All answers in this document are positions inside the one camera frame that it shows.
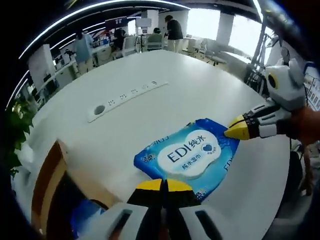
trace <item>person in light blue shirt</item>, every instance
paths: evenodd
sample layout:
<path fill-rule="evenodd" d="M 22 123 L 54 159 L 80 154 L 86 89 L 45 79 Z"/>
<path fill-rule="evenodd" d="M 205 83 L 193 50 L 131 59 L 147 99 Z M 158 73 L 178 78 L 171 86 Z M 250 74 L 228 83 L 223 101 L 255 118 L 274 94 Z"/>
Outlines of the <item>person in light blue shirt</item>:
<path fill-rule="evenodd" d="M 80 74 L 83 75 L 94 68 L 92 57 L 92 43 L 94 40 L 89 34 L 82 33 L 81 30 L 77 31 L 75 34 L 75 60 L 78 64 L 78 70 Z"/>

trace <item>green plant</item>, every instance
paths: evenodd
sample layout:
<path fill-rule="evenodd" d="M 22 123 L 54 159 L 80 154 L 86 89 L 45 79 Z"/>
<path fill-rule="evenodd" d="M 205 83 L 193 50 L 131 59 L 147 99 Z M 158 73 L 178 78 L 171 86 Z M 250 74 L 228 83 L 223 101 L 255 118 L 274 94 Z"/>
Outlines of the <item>green plant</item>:
<path fill-rule="evenodd" d="M 15 167 L 21 163 L 15 154 L 15 149 L 21 150 L 21 144 L 26 141 L 25 133 L 30 133 L 33 127 L 34 113 L 30 109 L 30 103 L 23 97 L 13 100 L 5 110 L 5 165 L 12 175 L 17 171 Z"/>

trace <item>wet wipes package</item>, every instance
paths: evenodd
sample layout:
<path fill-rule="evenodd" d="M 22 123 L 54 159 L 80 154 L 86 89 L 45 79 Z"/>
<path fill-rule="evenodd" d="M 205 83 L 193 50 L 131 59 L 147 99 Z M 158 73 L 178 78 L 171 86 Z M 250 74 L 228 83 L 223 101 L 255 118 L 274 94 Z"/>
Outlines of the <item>wet wipes package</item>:
<path fill-rule="evenodd" d="M 133 164 L 152 179 L 176 179 L 190 185 L 203 201 L 224 179 L 239 140 L 208 118 L 154 141 L 134 157 Z"/>

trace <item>white round table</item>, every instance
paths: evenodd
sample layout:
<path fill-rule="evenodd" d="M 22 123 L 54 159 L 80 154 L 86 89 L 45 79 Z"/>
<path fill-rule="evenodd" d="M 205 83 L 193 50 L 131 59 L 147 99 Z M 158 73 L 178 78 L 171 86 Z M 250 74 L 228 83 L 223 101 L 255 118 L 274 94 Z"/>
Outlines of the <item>white round table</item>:
<path fill-rule="evenodd" d="M 88 123 L 89 109 L 153 80 L 169 84 Z M 196 119 L 227 126 L 262 101 L 234 76 L 189 56 L 164 50 L 130 55 L 76 79 L 37 113 L 36 169 L 60 138 L 69 148 L 69 166 L 86 169 L 126 201 L 149 179 L 133 165 L 144 147 Z M 203 203 L 238 225 L 244 239 L 262 239 L 284 193 L 289 157 L 285 136 L 241 141 L 226 177 Z M 37 171 L 32 174 L 36 179 Z"/>

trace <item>power strip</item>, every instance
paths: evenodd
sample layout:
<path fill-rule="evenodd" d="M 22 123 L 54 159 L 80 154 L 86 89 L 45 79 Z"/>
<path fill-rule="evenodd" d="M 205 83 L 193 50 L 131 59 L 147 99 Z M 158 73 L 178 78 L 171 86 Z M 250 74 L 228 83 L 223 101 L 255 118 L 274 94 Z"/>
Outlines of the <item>power strip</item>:
<path fill-rule="evenodd" d="M 153 89 L 157 89 L 164 85 L 169 84 L 166 82 L 152 81 L 150 83 L 144 84 L 140 87 L 136 87 L 128 91 L 127 93 L 120 94 L 118 97 L 108 100 L 102 104 L 97 105 L 88 112 L 88 123 L 92 123 L 94 120 L 100 118 L 105 113 L 115 109 L 116 107 L 126 103 L 127 101 L 136 98 L 142 94 L 145 94 Z"/>

